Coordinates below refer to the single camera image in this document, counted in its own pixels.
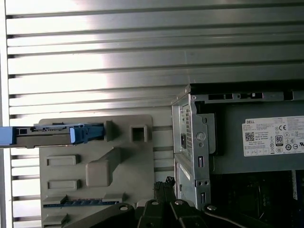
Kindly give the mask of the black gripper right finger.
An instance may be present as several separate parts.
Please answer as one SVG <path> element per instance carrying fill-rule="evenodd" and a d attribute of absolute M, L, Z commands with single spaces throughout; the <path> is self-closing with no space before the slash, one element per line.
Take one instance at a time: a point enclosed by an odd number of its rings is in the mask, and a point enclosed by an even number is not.
<path fill-rule="evenodd" d="M 291 176 L 212 176 L 211 201 L 200 192 L 200 206 L 173 193 L 174 177 L 165 181 L 165 199 L 172 225 L 179 228 L 302 228 L 304 195 Z"/>

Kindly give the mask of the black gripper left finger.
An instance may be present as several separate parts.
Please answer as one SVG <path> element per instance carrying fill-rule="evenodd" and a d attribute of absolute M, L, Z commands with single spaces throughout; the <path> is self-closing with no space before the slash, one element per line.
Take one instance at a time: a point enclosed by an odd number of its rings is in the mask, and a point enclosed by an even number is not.
<path fill-rule="evenodd" d="M 165 206 L 170 198 L 170 182 L 154 184 L 154 198 L 134 208 L 127 203 L 114 204 L 106 209 L 88 215 L 70 228 L 162 228 Z"/>

